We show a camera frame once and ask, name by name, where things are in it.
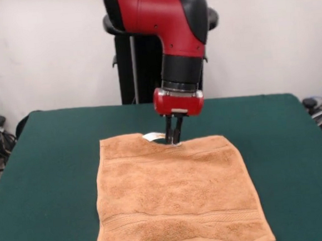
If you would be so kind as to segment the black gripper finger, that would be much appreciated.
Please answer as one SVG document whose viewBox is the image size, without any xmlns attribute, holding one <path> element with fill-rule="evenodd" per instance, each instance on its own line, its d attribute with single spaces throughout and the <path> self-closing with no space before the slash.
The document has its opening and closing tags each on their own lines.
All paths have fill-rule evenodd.
<svg viewBox="0 0 322 241">
<path fill-rule="evenodd" d="M 176 122 L 176 126 L 174 128 L 174 133 L 173 133 L 174 145 L 180 143 L 182 123 L 183 123 L 183 116 L 177 116 L 177 122 Z"/>
<path fill-rule="evenodd" d="M 173 129 L 171 127 L 172 124 L 172 116 L 171 115 L 166 115 L 165 116 L 166 120 L 166 131 L 165 131 L 165 141 L 167 144 L 172 144 L 173 143 Z"/>
</svg>

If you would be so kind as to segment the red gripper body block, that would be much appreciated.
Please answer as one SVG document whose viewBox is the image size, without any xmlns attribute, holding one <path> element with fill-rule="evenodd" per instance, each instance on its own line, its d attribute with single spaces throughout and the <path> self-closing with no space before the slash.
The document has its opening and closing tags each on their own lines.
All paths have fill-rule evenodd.
<svg viewBox="0 0 322 241">
<path fill-rule="evenodd" d="M 153 104 L 159 115 L 168 116 L 178 113 L 196 116 L 201 113 L 204 95 L 201 90 L 185 93 L 156 88 L 153 94 Z"/>
</svg>

